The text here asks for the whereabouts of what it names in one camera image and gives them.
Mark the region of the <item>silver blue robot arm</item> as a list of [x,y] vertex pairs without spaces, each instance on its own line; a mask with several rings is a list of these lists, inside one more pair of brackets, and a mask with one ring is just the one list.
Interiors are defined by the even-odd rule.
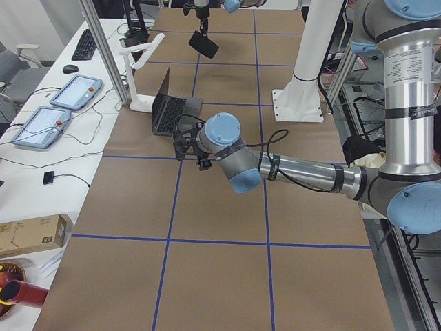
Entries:
[[[267,3],[267,0],[225,0],[218,1],[218,3],[221,4],[228,13],[233,13],[239,8],[261,7]],[[207,37],[210,15],[209,0],[189,1],[187,7],[189,9],[195,9],[196,17],[200,21],[199,32],[203,37]]]
[[440,230],[440,166],[434,161],[433,46],[440,36],[439,1],[361,1],[356,7],[355,46],[384,56],[386,154],[373,168],[307,161],[254,150],[226,112],[184,130],[173,130],[177,159],[195,155],[202,168],[213,156],[238,194],[263,179],[308,190],[343,194],[386,216],[401,230]]

